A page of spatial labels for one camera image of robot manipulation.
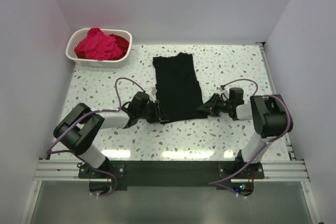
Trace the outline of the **black t shirt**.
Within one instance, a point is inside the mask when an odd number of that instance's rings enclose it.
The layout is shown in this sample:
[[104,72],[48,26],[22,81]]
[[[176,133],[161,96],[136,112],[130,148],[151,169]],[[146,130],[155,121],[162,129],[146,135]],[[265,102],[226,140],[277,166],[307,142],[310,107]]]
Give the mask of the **black t shirt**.
[[167,122],[207,118],[197,108],[203,105],[193,55],[180,52],[173,57],[154,57],[156,98],[168,116]]

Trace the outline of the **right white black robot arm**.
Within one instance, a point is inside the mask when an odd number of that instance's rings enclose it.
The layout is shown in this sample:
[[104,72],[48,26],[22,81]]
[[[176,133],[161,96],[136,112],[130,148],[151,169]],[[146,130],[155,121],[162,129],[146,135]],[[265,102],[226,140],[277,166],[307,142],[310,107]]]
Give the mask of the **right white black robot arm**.
[[231,88],[228,98],[216,93],[197,110],[211,116],[226,113],[234,121],[252,121],[254,133],[235,161],[254,164],[261,161],[271,143],[292,130],[293,120],[282,96],[253,95],[244,102],[243,95],[243,89]]

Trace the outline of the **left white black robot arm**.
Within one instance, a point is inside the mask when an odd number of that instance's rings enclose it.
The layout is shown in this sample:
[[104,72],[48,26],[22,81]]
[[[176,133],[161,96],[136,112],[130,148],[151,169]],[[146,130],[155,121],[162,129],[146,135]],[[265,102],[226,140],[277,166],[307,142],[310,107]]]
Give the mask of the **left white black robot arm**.
[[146,92],[140,91],[117,110],[92,110],[86,104],[79,103],[54,129],[56,140],[53,145],[61,142],[87,166],[109,172],[109,159],[94,146],[95,137],[101,129],[128,129],[138,120],[150,124],[164,123],[169,117],[158,100],[152,101]]

